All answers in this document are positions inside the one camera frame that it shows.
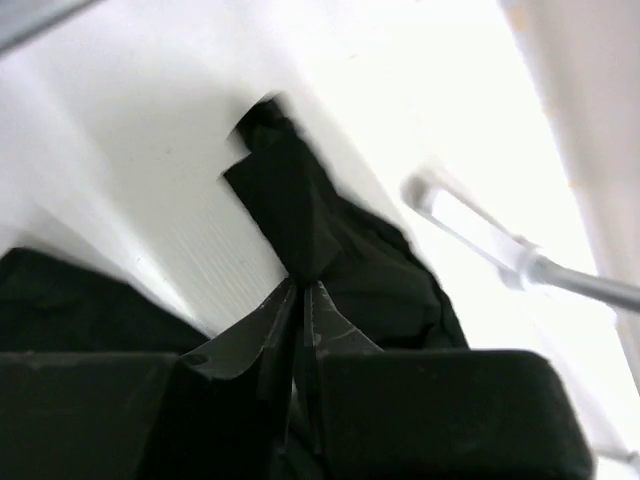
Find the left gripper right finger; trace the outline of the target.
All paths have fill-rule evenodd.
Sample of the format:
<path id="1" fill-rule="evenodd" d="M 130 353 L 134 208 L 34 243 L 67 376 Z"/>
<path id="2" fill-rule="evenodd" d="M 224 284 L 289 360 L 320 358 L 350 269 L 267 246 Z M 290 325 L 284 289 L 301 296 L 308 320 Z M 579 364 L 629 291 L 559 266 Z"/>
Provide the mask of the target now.
<path id="1" fill-rule="evenodd" d="M 315 358 L 368 355 L 382 351 L 340 313 L 322 282 L 306 290 L 304 305 L 303 343 L 312 349 Z"/>

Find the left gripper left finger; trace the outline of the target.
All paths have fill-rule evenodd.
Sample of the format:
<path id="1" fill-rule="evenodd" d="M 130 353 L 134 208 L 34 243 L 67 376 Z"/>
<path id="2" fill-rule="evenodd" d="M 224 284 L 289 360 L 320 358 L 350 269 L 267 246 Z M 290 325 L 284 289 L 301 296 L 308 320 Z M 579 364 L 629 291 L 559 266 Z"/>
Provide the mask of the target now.
<path id="1" fill-rule="evenodd" d="M 281 282 L 247 316 L 181 357 L 184 389 L 213 398 L 272 400 L 290 390 L 298 291 Z"/>

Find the black trousers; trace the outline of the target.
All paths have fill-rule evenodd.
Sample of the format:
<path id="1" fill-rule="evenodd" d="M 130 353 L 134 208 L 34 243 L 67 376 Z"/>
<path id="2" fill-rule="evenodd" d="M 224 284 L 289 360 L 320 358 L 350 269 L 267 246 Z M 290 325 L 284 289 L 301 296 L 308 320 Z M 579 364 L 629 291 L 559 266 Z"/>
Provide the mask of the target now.
<path id="1" fill-rule="evenodd" d="M 299 288 L 321 282 L 338 311 L 385 349 L 463 349 L 450 299 L 404 235 L 335 189 L 322 163 L 275 99 L 254 105 L 236 134 L 247 156 L 224 179 Z M 1 367 L 1 475 L 5 479 L 255 479 L 262 455 L 251 428 L 259 415 L 232 421 L 180 380 L 186 402 L 168 417 L 186 427 L 173 441 L 156 433 L 143 467 L 143 428 L 176 358 L 206 343 L 204 334 L 131 285 L 27 248 L 1 259 L 3 355 L 75 357 L 71 367 Z"/>

